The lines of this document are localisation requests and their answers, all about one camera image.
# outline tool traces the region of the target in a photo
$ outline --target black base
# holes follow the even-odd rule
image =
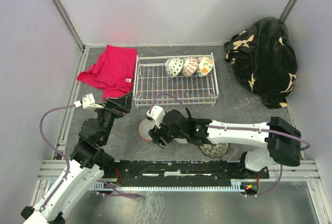
[[[231,179],[257,179],[258,174],[261,179],[270,178],[267,167],[252,172],[243,169],[241,161],[120,161],[113,165],[104,177],[117,178],[114,170],[118,169],[124,187],[231,186]]]

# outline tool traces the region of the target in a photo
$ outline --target bowl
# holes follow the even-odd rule
[[[166,74],[169,77],[174,78],[181,72],[183,64],[184,61],[181,58],[173,57],[168,59],[165,63]]]

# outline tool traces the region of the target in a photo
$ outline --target cable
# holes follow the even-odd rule
[[[67,168],[66,168],[66,171],[62,177],[62,180],[58,183],[58,185],[53,189],[53,191],[51,192],[51,194],[48,196],[48,198],[46,198],[45,202],[42,204],[42,206],[40,207],[40,209],[44,210],[45,206],[47,205],[47,203],[51,200],[52,196],[56,193],[56,191],[60,188],[60,186],[62,185],[63,181],[67,179],[67,175],[69,173],[69,170],[70,170],[70,164],[69,164],[69,159],[68,157],[63,154],[61,151],[59,151],[58,149],[56,149],[45,137],[44,135],[44,132],[43,132],[43,121],[45,119],[45,117],[53,112],[53,111],[56,111],[56,110],[62,110],[62,109],[66,109],[66,108],[71,108],[71,107],[75,107],[75,104],[73,105],[69,105],[69,106],[61,106],[61,107],[56,107],[56,108],[53,108],[51,110],[48,110],[46,113],[44,113],[44,115],[42,116],[42,118],[40,119],[40,123],[39,123],[39,131],[40,131],[40,134],[44,140],[44,142],[49,146],[51,147],[52,150],[54,150],[57,154],[59,154],[60,156],[62,156],[62,158],[66,161],[66,164],[67,164]]]
[[[71,108],[71,107],[75,107],[76,105],[73,104],[73,105],[69,105],[69,106],[61,106],[61,107],[56,107],[56,108],[53,108],[51,110],[48,110],[46,113],[44,113],[44,115],[42,116],[42,118],[40,119],[40,123],[39,123],[39,131],[40,131],[40,135],[42,136],[44,142],[52,149],[54,150],[57,154],[59,154],[65,161],[66,161],[66,170],[65,170],[65,173],[62,177],[62,180],[56,185],[56,187],[53,189],[53,191],[51,192],[51,194],[46,198],[45,202],[40,206],[40,212],[43,211],[45,209],[45,206],[48,204],[48,202],[51,200],[52,196],[56,193],[56,191],[60,188],[60,186],[62,185],[62,183],[64,182],[64,180],[67,179],[67,175],[70,171],[70,163],[69,163],[69,159],[68,157],[63,154],[61,151],[59,151],[58,149],[56,149],[51,143],[50,141],[48,141],[44,135],[44,132],[43,132],[43,122],[44,122],[44,119],[45,117],[53,112],[53,111],[56,111],[56,110],[62,110],[62,109],[67,109],[67,108]],[[118,194],[117,195],[113,195],[113,196],[124,196],[124,197],[127,197],[127,198],[137,198],[137,197],[140,197],[139,194],[124,194],[124,193],[121,193],[119,192],[118,190],[115,189],[114,186],[110,186],[108,185],[109,187],[111,187],[115,192],[117,192]]]
[[[155,105],[156,101],[157,101],[157,98],[159,98],[161,95],[168,95],[169,97],[173,98],[176,102],[178,102],[180,105],[182,106],[185,106],[181,101],[179,101],[176,97],[174,97],[173,95],[169,94],[169,93],[165,93],[165,92],[161,92],[161,93],[158,93],[156,95],[156,97],[154,98],[154,101],[152,102],[150,108],[149,108],[149,114],[151,114],[151,111],[152,111],[152,108],[153,106]]]
[[[209,125],[207,124],[206,127],[209,128],[215,128],[215,129],[225,129],[226,127],[218,127],[215,125]],[[277,135],[281,135],[284,137],[289,137],[291,139],[294,139],[296,141],[299,141],[301,143],[306,144],[306,147],[301,148],[300,150],[307,150],[311,147],[310,143],[308,141],[305,141],[304,139],[300,138],[300,137],[296,137],[284,132],[279,132],[279,131],[275,131],[275,130],[270,130],[270,129],[260,129],[260,128],[251,128],[251,127],[227,127],[228,130],[236,130],[236,131],[254,131],[254,132],[269,132],[269,133],[273,133],[273,134],[277,134]]]
[[[103,184],[109,186],[111,189],[113,189],[114,192],[118,193],[118,194],[106,194],[106,195],[109,196],[109,197],[126,197],[126,198],[131,198],[131,199],[135,199],[135,198],[139,198],[139,197],[141,197],[141,195],[139,195],[139,194],[122,193],[122,192],[120,192],[120,191],[118,191],[118,190],[116,189],[116,186],[115,186],[115,185],[109,184],[109,183],[106,182],[106,181],[98,180],[98,182],[103,183]]]
[[[225,127],[217,127],[215,125],[209,125],[207,124],[206,127],[208,128],[216,128],[216,129],[225,129]],[[227,127],[228,130],[236,130],[236,131],[257,131],[257,132],[268,132],[268,133],[273,133],[273,134],[277,134],[277,135],[281,135],[281,136],[285,136],[285,137],[289,137],[291,139],[294,139],[296,141],[299,141],[301,143],[304,143],[306,144],[306,147],[303,147],[301,148],[300,150],[307,150],[311,147],[310,143],[308,141],[305,141],[304,139],[302,138],[299,138],[299,137],[296,137],[296,136],[293,136],[293,135],[290,135],[290,134],[287,134],[287,133],[283,133],[283,132],[279,132],[279,131],[275,131],[275,130],[269,130],[269,129],[260,129],[260,128],[250,128],[250,127]],[[272,191],[273,189],[275,189],[279,183],[280,183],[280,180],[281,180],[281,177],[282,177],[282,171],[283,171],[283,167],[282,165],[280,164],[280,175],[279,175],[279,178],[278,180],[275,182],[275,184],[273,185],[273,187],[263,193],[260,193],[260,194],[256,194],[256,195],[249,195],[250,197],[257,197],[259,195],[264,195],[270,191]]]
[[[275,184],[273,185],[272,188],[270,188],[269,190],[263,192],[263,193],[259,193],[259,194],[255,194],[255,195],[246,195],[246,197],[258,197],[258,196],[261,196],[261,195],[265,195],[269,192],[271,192],[272,190],[274,190],[280,183],[280,180],[281,180],[281,177],[282,177],[282,171],[283,171],[283,167],[282,165],[280,164],[280,175],[279,175],[279,178],[277,179],[277,181],[275,182]]]

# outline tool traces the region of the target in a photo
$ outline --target ceramic bowl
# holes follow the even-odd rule
[[[173,57],[168,59],[165,63],[166,74],[169,77],[174,78],[181,72],[183,64],[184,61],[181,58]]]
[[[213,69],[212,60],[207,57],[199,57],[198,60],[199,64],[196,71],[197,76],[203,77],[205,75],[208,75],[209,72],[211,72],[211,70]]]
[[[182,68],[182,74],[184,77],[192,76],[196,72],[199,64],[199,60],[195,57],[184,58],[184,64]]]

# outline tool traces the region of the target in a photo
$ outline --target red wire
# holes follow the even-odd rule
[[[124,180],[123,180],[123,176],[120,174],[119,169],[115,169],[114,172],[116,173],[116,181],[117,183],[119,183],[119,176],[121,176],[121,185],[120,187],[122,187]]]

